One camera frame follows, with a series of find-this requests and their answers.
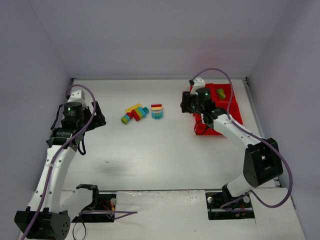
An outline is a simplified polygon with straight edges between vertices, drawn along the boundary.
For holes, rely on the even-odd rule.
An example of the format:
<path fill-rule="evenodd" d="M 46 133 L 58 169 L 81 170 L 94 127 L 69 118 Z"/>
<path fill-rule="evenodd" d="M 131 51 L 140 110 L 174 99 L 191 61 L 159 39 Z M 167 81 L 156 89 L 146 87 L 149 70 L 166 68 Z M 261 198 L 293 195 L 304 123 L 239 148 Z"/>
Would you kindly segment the large green lego brick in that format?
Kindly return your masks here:
<path fill-rule="evenodd" d="M 140 120 L 146 117 L 146 113 L 141 107 L 137 107 L 135 112 L 138 114 Z"/>

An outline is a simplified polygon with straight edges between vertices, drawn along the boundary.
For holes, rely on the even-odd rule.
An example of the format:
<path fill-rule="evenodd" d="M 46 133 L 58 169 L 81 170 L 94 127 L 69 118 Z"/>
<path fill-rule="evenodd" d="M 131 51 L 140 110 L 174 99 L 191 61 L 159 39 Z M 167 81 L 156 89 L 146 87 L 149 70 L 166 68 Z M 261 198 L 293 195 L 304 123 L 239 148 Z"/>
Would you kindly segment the large red lego brick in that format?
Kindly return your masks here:
<path fill-rule="evenodd" d="M 133 118 L 134 118 L 137 122 L 141 120 L 140 115 L 136 112 L 135 109 L 133 109 L 133 110 L 131 111 L 131 114 L 132 114 Z"/>

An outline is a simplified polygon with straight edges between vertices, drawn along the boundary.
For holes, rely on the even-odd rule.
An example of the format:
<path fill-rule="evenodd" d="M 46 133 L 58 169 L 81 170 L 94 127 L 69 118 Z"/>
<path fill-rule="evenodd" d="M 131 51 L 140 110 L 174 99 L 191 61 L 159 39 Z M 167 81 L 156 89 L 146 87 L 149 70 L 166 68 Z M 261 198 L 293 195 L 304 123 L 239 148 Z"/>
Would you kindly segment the yellow lego plate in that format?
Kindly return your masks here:
<path fill-rule="evenodd" d="M 135 104 L 135 105 L 127 108 L 125 111 L 126 111 L 127 113 L 130 113 L 132 110 L 135 110 L 135 109 L 138 108 L 138 107 L 142 107 L 142 105 L 141 105 L 140 103 Z"/>

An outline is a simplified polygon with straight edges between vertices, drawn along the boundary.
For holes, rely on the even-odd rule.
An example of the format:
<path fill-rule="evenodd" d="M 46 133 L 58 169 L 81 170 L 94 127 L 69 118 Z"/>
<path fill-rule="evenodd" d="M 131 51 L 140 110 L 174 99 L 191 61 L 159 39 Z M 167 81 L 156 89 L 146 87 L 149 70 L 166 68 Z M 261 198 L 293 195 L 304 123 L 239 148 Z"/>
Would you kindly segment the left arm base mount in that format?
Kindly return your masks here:
<path fill-rule="evenodd" d="M 85 211 L 115 211 L 117 204 L 116 193 L 100 192 L 97 185 L 93 184 L 79 184 L 76 189 L 86 189 L 92 192 L 92 201 L 89 205 L 86 205 L 81 212 Z M 113 223 L 115 218 L 114 213 L 89 213 L 81 216 L 76 216 L 72 222 L 80 223 Z"/>

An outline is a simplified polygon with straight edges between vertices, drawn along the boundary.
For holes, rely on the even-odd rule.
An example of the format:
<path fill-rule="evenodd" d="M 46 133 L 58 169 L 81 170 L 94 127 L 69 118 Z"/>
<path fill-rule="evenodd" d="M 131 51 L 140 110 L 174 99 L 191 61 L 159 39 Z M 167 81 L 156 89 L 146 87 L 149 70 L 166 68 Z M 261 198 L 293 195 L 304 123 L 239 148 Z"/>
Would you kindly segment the small red lego brick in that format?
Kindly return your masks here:
<path fill-rule="evenodd" d="M 132 115 L 130 112 L 127 112 L 126 115 L 127 115 L 130 119 L 133 118 L 133 115 Z"/>

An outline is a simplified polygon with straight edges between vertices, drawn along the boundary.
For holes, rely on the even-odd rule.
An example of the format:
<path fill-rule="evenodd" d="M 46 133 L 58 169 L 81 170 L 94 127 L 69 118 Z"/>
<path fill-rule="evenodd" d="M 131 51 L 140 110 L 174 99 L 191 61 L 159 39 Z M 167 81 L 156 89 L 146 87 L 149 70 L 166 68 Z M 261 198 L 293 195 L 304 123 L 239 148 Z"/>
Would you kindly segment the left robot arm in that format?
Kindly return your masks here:
<path fill-rule="evenodd" d="M 93 110 L 83 100 L 69 101 L 58 107 L 63 111 L 60 126 L 51 126 L 47 157 L 36 191 L 25 210 L 18 210 L 14 222 L 23 240 L 64 240 L 72 220 L 84 209 L 99 203 L 99 189 L 93 184 L 79 184 L 72 195 L 61 202 L 62 188 L 76 153 L 86 154 L 86 132 L 106 125 L 99 103 Z"/>

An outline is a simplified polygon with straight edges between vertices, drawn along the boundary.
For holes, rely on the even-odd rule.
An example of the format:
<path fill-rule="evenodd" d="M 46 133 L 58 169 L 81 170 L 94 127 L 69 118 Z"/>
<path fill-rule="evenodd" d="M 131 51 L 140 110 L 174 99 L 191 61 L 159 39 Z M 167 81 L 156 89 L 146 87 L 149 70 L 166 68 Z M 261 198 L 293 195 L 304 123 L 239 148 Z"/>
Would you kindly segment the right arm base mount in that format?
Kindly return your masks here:
<path fill-rule="evenodd" d="M 254 219 L 249 193 L 228 197 L 222 190 L 205 191 L 207 216 L 210 221 Z"/>

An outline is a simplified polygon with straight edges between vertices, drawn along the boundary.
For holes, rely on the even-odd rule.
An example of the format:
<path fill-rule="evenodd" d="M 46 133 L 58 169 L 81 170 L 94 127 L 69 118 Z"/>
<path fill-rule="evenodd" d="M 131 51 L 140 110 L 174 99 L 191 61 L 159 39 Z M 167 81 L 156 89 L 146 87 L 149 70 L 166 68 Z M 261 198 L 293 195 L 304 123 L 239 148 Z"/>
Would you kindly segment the small green lego brick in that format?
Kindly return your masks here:
<path fill-rule="evenodd" d="M 122 117 L 121 122 L 126 125 L 128 123 L 128 119 L 126 117 Z"/>

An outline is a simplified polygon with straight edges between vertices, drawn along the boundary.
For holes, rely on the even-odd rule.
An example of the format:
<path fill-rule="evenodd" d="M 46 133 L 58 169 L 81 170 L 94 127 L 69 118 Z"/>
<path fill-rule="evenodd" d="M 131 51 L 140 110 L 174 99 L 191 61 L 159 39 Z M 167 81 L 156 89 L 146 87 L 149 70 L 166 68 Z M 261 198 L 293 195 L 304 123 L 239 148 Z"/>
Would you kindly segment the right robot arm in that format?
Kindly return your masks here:
<path fill-rule="evenodd" d="M 279 150 L 277 142 L 272 138 L 256 139 L 247 129 L 240 130 L 235 126 L 235 119 L 227 114 L 227 110 L 216 106 L 209 88 L 201 87 L 194 93 L 184 91 L 180 107 L 183 113 L 201 116 L 203 124 L 222 134 L 243 151 L 241 174 L 222 187 L 226 202 L 233 201 L 282 175 L 282 161 L 275 152 Z"/>

